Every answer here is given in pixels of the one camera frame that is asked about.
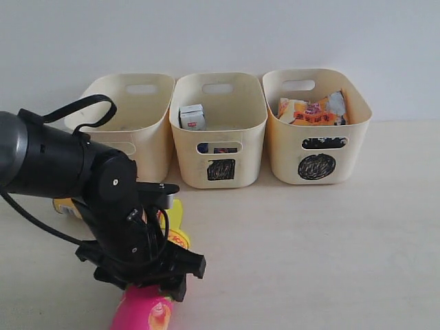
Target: tabletop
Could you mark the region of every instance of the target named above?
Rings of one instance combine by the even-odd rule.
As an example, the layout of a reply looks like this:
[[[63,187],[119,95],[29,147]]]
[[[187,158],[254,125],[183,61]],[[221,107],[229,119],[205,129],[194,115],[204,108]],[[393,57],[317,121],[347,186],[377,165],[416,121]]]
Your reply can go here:
[[[177,160],[182,228],[207,260],[169,330],[438,329],[440,122],[374,122],[351,178],[290,186],[264,154],[254,184],[196,190]],[[16,197],[81,239],[48,199]],[[0,329],[107,329],[122,292],[93,279],[75,247],[0,202]]]

